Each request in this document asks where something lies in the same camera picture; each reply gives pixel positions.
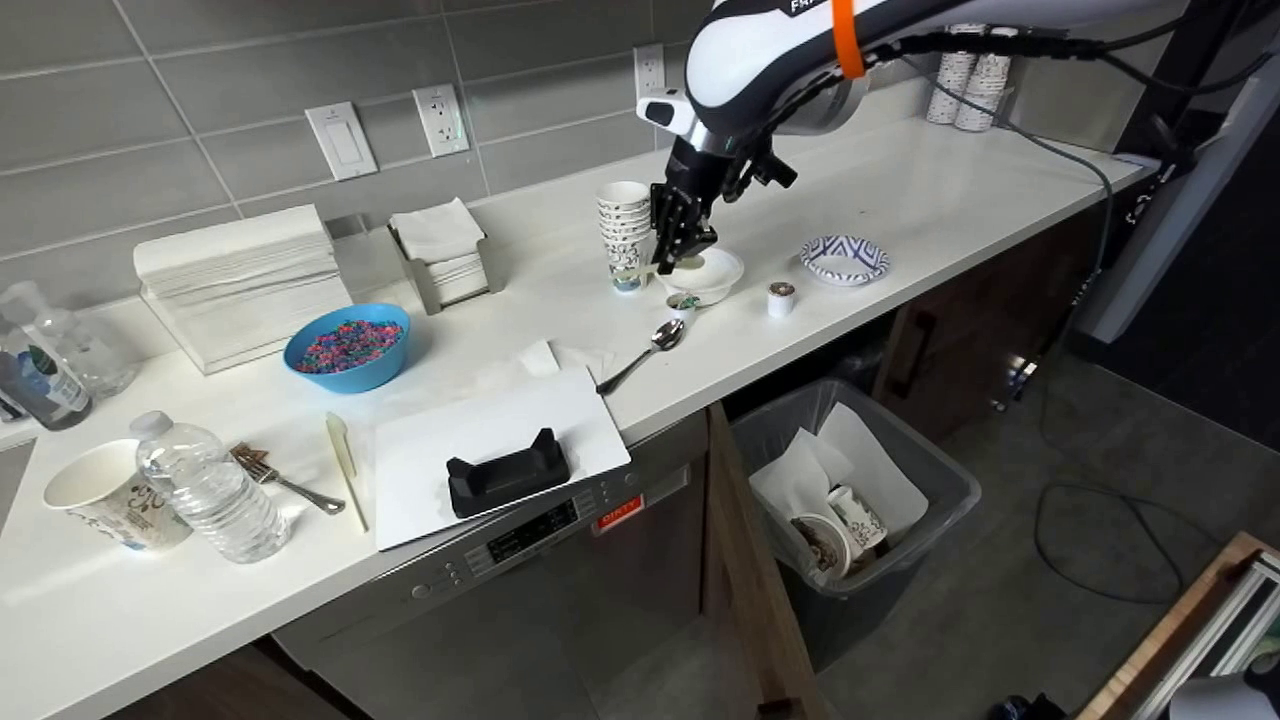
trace black object on counter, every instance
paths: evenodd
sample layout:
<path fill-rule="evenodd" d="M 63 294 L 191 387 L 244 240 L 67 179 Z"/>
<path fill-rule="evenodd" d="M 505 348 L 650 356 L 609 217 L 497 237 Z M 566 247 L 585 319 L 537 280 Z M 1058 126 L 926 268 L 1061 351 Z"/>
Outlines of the black object on counter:
<path fill-rule="evenodd" d="M 542 430 L 526 452 L 489 463 L 449 460 L 449 496 L 456 517 L 476 517 L 566 479 L 570 457 L 551 430 Z"/>

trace gray floor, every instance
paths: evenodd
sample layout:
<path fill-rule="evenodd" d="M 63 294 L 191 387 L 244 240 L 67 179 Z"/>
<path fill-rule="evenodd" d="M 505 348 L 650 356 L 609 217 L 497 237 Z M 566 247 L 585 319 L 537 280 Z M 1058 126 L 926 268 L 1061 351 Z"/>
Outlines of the gray floor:
<path fill-rule="evenodd" d="M 1175 580 L 1126 505 L 1052 492 L 1050 556 L 1126 598 L 1116 603 L 1050 576 L 1031 552 L 1046 486 L 1116 490 L 1193 517 L 1148 512 L 1174 556 L 1195 569 L 1232 534 L 1280 542 L 1280 457 L 1105 367 L 1061 362 L 1007 415 L 944 443 L 986 505 L 921 569 L 892 615 L 826 671 L 836 718 L 971 720 L 1011 691 L 1075 713 L 1159 619 Z"/>

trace mug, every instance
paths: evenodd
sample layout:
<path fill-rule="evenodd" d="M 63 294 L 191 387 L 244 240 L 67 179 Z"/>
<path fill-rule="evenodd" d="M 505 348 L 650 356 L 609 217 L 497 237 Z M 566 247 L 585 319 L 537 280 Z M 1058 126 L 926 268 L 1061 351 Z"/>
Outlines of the mug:
<path fill-rule="evenodd" d="M 137 471 L 137 439 L 102 443 L 62 469 L 45 490 L 45 505 L 84 520 L 132 552 L 172 549 L 191 536 L 191 530 Z"/>

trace wall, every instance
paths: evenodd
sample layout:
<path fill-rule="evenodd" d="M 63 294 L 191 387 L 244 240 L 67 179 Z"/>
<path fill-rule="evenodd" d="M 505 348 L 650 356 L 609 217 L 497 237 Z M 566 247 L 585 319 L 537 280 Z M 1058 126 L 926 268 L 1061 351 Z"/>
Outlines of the wall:
<path fill-rule="evenodd" d="M 0 0 L 0 284 L 137 294 L 137 240 L 322 206 L 383 220 L 658 150 L 627 50 L 704 0 Z M 414 87 L 471 152 L 431 162 Z M 331 186 L 304 107 L 358 100 L 378 176 Z"/>

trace cup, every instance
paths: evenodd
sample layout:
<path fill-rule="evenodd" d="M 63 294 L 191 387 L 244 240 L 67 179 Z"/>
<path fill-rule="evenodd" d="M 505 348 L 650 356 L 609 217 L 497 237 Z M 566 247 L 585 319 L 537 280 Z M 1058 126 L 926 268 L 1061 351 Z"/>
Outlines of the cup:
<path fill-rule="evenodd" d="M 653 206 L 650 186 L 617 179 L 601 189 L 601 230 L 609 284 L 617 294 L 635 294 L 653 280 Z"/>
<path fill-rule="evenodd" d="M 111 439 L 62 469 L 45 505 L 62 507 L 102 536 L 157 552 L 191 536 L 191 530 L 137 471 L 137 439 Z"/>

